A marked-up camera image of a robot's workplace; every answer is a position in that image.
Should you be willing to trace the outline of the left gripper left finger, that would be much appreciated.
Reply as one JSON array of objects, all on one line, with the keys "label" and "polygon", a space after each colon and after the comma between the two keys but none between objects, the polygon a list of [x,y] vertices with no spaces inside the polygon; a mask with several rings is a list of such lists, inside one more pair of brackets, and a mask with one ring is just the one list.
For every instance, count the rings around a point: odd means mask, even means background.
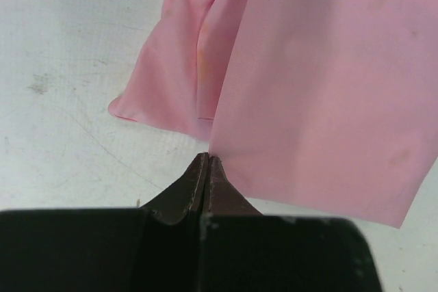
[{"label": "left gripper left finger", "polygon": [[1,212],[2,291],[192,291],[209,156],[145,205]]}]

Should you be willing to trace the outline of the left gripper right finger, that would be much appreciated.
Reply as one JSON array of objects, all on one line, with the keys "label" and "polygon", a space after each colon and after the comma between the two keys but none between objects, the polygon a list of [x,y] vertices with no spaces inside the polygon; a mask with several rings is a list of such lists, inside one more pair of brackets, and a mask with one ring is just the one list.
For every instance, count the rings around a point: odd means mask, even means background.
[{"label": "left gripper right finger", "polygon": [[369,245],[336,217],[236,215],[217,157],[200,220],[201,291],[382,291]]}]

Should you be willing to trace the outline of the pink t shirt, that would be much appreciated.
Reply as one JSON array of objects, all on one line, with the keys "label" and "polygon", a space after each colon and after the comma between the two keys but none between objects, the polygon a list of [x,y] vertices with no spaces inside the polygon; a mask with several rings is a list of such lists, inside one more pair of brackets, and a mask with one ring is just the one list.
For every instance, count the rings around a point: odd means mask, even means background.
[{"label": "pink t shirt", "polygon": [[164,0],[118,118],[250,198],[400,227],[437,158],[437,0]]}]

